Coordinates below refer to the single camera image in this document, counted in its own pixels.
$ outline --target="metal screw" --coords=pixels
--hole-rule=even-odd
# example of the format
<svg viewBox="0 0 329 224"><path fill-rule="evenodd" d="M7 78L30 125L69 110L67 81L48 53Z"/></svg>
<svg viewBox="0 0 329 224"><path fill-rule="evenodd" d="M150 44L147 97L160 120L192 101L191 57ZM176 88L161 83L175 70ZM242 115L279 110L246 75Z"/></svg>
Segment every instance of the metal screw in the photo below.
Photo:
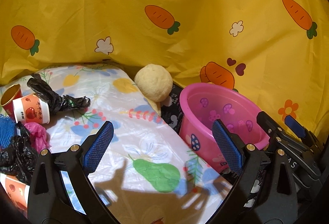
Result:
<svg viewBox="0 0 329 224"><path fill-rule="evenodd" d="M72 145L70 149L72 152L75 152L75 151L79 150L79 145L77 145L77 144Z"/></svg>
<svg viewBox="0 0 329 224"><path fill-rule="evenodd" d="M248 145L247 145L247 149L248 149L249 151L254 151L256 148L255 148L254 145L252 145L252 144L248 144Z"/></svg>
<svg viewBox="0 0 329 224"><path fill-rule="evenodd" d="M284 150L282 150L282 149L278 149L278 154L279 154L279 155L285 155L285 152L284 152Z"/></svg>
<svg viewBox="0 0 329 224"><path fill-rule="evenodd" d="M48 150L47 149L43 149L42 151L41 151L41 155L46 155L48 153Z"/></svg>

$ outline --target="blue mesh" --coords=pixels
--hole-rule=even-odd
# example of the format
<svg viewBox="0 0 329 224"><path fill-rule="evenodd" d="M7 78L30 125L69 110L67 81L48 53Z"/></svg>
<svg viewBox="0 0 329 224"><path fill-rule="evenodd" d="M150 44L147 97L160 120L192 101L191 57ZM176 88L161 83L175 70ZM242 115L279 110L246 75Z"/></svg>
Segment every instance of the blue mesh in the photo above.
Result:
<svg viewBox="0 0 329 224"><path fill-rule="evenodd" d="M83 160L83 171L86 174L94 173L99 165L107 147L113 139L114 128L113 124L109 122L103 129L101 134L95 140L94 144L90 147L88 152L85 154Z"/></svg>
<svg viewBox="0 0 329 224"><path fill-rule="evenodd" d="M15 134L15 122L8 116L0 114L0 147L7 148Z"/></svg>
<svg viewBox="0 0 329 224"><path fill-rule="evenodd" d="M218 121L213 123L213 137L228 166L238 175L242 173L242 155Z"/></svg>
<svg viewBox="0 0 329 224"><path fill-rule="evenodd" d="M292 130L296 134L298 138L305 137L305 130L301 124L299 124L292 116L287 115L285 118L285 124L288 128Z"/></svg>

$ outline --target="cream fluffy ball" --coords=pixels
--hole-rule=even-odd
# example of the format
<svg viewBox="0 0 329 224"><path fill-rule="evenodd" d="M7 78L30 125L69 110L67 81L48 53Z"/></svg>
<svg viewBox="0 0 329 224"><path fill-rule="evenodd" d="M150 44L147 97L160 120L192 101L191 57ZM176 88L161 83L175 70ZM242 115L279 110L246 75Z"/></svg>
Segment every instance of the cream fluffy ball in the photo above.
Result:
<svg viewBox="0 0 329 224"><path fill-rule="evenodd" d="M164 101L172 89L172 77L161 65L145 66L134 81L143 95L156 103Z"/></svg>

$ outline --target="pink plastic bag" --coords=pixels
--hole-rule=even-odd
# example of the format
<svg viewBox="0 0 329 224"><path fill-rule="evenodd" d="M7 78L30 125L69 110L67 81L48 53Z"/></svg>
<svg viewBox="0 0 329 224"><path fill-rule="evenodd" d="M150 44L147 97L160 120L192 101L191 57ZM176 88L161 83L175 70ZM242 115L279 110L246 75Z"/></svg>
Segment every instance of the pink plastic bag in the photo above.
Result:
<svg viewBox="0 0 329 224"><path fill-rule="evenodd" d="M50 148L50 145L47 142L47 131L43 126L35 122L26 123L24 126L31 133L31 146L37 150L38 153L40 153L43 149Z"/></svg>

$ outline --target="white and orange paper cup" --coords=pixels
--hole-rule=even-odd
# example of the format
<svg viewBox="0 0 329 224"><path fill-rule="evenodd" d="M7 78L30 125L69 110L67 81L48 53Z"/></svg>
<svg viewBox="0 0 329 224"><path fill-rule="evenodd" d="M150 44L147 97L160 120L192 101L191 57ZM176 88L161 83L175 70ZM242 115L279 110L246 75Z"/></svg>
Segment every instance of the white and orange paper cup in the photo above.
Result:
<svg viewBox="0 0 329 224"><path fill-rule="evenodd" d="M50 121L48 104L35 94L15 99L13 105L16 123L20 121L22 124L30 122L48 124Z"/></svg>

